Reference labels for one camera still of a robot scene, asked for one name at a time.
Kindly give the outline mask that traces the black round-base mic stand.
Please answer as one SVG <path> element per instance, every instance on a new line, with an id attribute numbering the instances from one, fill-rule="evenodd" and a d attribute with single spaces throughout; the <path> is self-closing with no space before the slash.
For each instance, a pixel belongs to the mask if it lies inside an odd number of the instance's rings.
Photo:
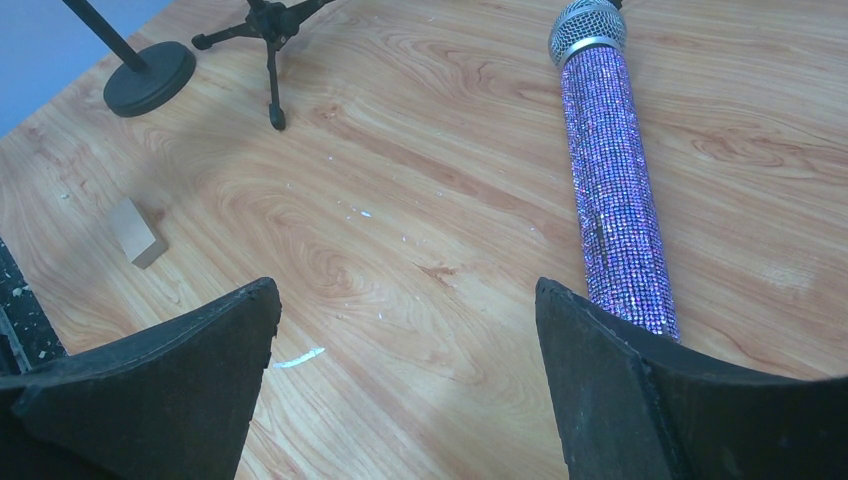
<path id="1" fill-rule="evenodd" d="M 88 1 L 65 0 L 64 4 L 122 61 L 103 89 L 106 106 L 117 116 L 151 112 L 191 79 L 196 58 L 185 45 L 166 41 L 137 52 Z"/>

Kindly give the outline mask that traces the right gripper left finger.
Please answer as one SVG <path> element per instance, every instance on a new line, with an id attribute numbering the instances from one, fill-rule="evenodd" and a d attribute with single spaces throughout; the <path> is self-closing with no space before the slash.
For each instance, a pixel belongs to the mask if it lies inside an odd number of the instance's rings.
<path id="1" fill-rule="evenodd" d="M 259 278 L 1 380 L 5 479 L 231 479 L 281 318 Z"/>

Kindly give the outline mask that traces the black tripod clip mic stand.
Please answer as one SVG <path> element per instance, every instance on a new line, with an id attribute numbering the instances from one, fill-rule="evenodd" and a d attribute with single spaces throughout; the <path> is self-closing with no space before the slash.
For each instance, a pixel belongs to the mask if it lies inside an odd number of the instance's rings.
<path id="1" fill-rule="evenodd" d="M 266 45 L 266 68 L 269 74 L 271 100 L 269 120 L 275 130 L 286 128 L 284 111 L 280 105 L 276 54 L 300 31 L 301 25 L 332 0 L 307 0 L 293 6 L 280 2 L 249 0 L 249 11 L 243 23 L 214 32 L 198 34 L 191 40 L 198 50 L 208 50 L 213 45 L 237 37 L 262 39 Z"/>

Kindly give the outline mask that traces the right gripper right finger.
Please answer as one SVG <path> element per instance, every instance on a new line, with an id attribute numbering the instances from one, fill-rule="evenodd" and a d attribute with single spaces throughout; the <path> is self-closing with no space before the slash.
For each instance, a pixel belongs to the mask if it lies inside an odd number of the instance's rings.
<path id="1" fill-rule="evenodd" d="M 843 479 L 847 381 L 752 370 L 540 278 L 536 325 L 573 479 Z"/>

